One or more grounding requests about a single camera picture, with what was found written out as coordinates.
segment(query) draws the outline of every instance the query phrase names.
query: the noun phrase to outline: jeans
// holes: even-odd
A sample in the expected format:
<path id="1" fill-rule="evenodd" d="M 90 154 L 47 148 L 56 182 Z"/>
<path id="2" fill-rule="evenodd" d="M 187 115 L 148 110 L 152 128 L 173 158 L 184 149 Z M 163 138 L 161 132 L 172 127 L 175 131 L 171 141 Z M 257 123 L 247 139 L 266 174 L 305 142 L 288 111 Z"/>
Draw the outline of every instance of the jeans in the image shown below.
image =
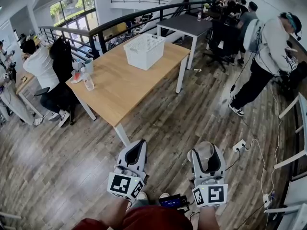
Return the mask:
<path id="1" fill-rule="evenodd" d="M 261 68 L 255 60 L 251 64 L 250 70 L 251 76 L 248 82 L 243 85 L 232 102 L 235 109 L 240 109 L 247 103 L 254 101 L 273 77 L 271 73 Z"/>

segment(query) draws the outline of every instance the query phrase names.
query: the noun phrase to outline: table leg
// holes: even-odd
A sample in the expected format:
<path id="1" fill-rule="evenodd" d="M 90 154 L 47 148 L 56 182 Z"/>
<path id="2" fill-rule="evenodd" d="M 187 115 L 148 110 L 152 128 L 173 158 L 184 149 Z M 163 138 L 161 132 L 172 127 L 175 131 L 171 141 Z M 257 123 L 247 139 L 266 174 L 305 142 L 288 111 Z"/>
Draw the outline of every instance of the table leg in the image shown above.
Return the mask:
<path id="1" fill-rule="evenodd" d="M 302 125 L 300 128 L 298 128 L 295 133 L 297 134 L 298 132 L 300 132 L 302 129 L 304 128 L 304 125 Z"/>
<path id="2" fill-rule="evenodd" d="M 43 117 L 43 115 L 28 101 L 28 99 L 24 96 L 23 93 L 18 94 L 20 98 L 23 100 L 23 102 L 28 105 L 40 118 Z"/>
<path id="3" fill-rule="evenodd" d="M 181 61 L 180 70 L 179 70 L 179 76 L 178 76 L 178 81 L 177 81 L 177 87 L 176 87 L 176 93 L 177 94 L 179 94 L 180 91 L 181 91 L 181 86 L 182 86 L 182 82 L 183 82 L 184 72 L 186 70 L 187 60 L 188 60 L 188 56 L 186 56 Z"/>
<path id="4" fill-rule="evenodd" d="M 94 113 L 92 112 L 92 110 L 89 108 L 89 106 L 83 100 L 81 100 L 76 94 L 75 94 L 75 96 L 78 98 L 80 104 L 83 106 L 83 108 L 85 109 L 87 114 L 90 116 L 90 118 L 95 121 L 96 117 L 95 117 Z"/>
<path id="5" fill-rule="evenodd" d="M 287 160 L 285 160 L 285 161 L 282 161 L 282 162 L 276 164 L 276 165 L 274 166 L 274 169 L 278 169 L 278 168 L 280 168 L 280 167 L 283 167 L 283 166 L 285 166 L 285 165 L 287 165 L 287 164 L 289 164 L 289 163 L 291 163 L 291 162 L 293 162 L 293 161 L 295 161 L 295 160 L 297 160 L 297 159 L 303 157 L 304 155 L 306 155 L 306 152 L 305 152 L 305 151 L 301 151 L 301 152 L 299 152 L 298 154 L 296 154 L 296 155 L 290 157 L 289 159 L 287 159 Z"/>
<path id="6" fill-rule="evenodd" d="M 114 129 L 126 147 L 131 144 L 121 123 L 114 127 Z"/>
<path id="7" fill-rule="evenodd" d="M 197 43 L 197 37 L 194 36 L 193 42 L 192 42 L 192 47 L 191 47 L 191 52 L 190 52 L 190 57 L 189 57 L 188 70 L 190 70 L 191 67 L 192 67 L 192 61 L 193 61 L 193 58 L 194 58 L 196 43 Z"/>
<path id="8" fill-rule="evenodd" d="M 278 116 L 279 119 L 281 119 L 283 116 L 286 115 L 287 112 L 290 111 L 292 107 L 298 102 L 298 96 L 291 102 L 291 104 Z"/>
<path id="9" fill-rule="evenodd" d="M 0 216 L 21 220 L 20 216 L 12 215 L 12 214 L 8 214 L 8 213 L 4 213 L 4 212 L 0 212 Z"/>
<path id="10" fill-rule="evenodd" d="M 157 35 L 161 36 L 161 27 L 159 25 L 157 26 Z"/>

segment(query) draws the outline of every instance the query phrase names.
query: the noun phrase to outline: white t-shirt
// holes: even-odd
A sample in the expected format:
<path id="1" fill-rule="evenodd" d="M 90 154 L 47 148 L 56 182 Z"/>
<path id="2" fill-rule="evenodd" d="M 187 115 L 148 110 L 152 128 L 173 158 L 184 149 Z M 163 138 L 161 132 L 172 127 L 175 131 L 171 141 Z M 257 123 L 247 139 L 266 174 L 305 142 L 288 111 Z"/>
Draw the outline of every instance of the white t-shirt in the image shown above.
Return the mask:
<path id="1" fill-rule="evenodd" d="M 280 70 L 291 72 L 285 51 L 288 39 L 289 34 L 279 18 L 268 20 L 262 31 L 260 53 L 255 58 L 258 65 L 275 76 Z"/>
<path id="2" fill-rule="evenodd" d="M 42 89 L 50 87 L 51 91 L 59 84 L 59 79 L 52 68 L 53 60 L 47 47 L 40 47 L 25 62 L 24 69 L 37 77 Z"/>

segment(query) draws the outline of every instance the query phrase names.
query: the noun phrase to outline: hardwood floor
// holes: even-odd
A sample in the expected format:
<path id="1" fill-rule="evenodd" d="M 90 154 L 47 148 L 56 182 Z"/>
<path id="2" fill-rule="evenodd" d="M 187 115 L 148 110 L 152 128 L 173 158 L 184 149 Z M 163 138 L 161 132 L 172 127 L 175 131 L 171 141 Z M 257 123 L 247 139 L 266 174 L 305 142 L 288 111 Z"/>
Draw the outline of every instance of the hardwood floor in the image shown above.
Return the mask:
<path id="1" fill-rule="evenodd" d="M 191 41 L 185 40 L 190 47 Z M 289 104 L 272 90 L 269 84 L 260 96 L 245 108 L 244 118 L 229 108 L 229 92 L 241 68 L 226 66 L 223 73 L 217 65 L 207 66 L 199 43 L 194 69 L 186 71 L 183 90 L 175 93 L 178 69 L 165 78 L 124 120 L 123 126 L 131 141 L 144 138 L 148 142 L 145 192 L 150 199 L 162 192 L 181 193 L 193 201 L 189 179 L 192 177 L 187 152 L 197 143 L 207 140 L 219 147 L 227 166 L 236 159 L 232 146 L 241 139 L 250 145 L 253 134 L 259 140 L 266 163 L 263 191 L 272 189 L 271 173 L 278 143 L 278 113 Z M 248 79 L 249 66 L 236 84 L 239 89 Z M 28 91 L 31 98 L 37 82 Z M 103 119 L 92 121 L 78 106 L 77 122 L 58 128 L 47 119 L 39 127 L 21 126 L 19 119 L 0 127 L 0 209 L 21 215 L 13 226 L 33 230 L 69 230 L 85 217 L 98 219 L 112 196 L 106 191 L 109 172 L 114 170 L 122 143 L 114 129 Z M 280 125 L 278 162 L 293 154 L 295 147 L 294 113 L 291 111 Z M 227 171 L 228 203 L 217 211 L 222 230 L 237 228 L 255 209 L 262 205 L 261 174 L 263 161 L 257 143 L 242 154 Z M 288 167 L 273 174 L 278 205 Z M 196 226 L 198 216 L 192 219 Z M 264 229 L 267 216 L 263 208 L 257 211 L 241 229 Z"/>

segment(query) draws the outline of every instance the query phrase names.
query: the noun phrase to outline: black office chair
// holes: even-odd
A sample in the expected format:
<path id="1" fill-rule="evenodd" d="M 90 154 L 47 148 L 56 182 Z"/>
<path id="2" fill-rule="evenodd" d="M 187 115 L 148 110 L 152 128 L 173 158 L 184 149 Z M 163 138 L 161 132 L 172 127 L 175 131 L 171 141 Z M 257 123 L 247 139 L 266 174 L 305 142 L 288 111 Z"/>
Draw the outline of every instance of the black office chair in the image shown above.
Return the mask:
<path id="1" fill-rule="evenodd" d="M 209 47 L 213 54 L 205 52 L 202 56 L 209 56 L 212 58 L 211 61 L 207 62 L 208 65 L 217 61 L 223 68 L 223 72 L 226 72 L 223 62 L 229 64 L 229 60 L 225 58 L 225 56 L 230 56 L 235 52 L 240 29 L 218 20 L 213 20 L 212 23 L 213 32 L 209 40 Z M 221 41 L 224 42 L 223 48 L 219 47 Z"/>

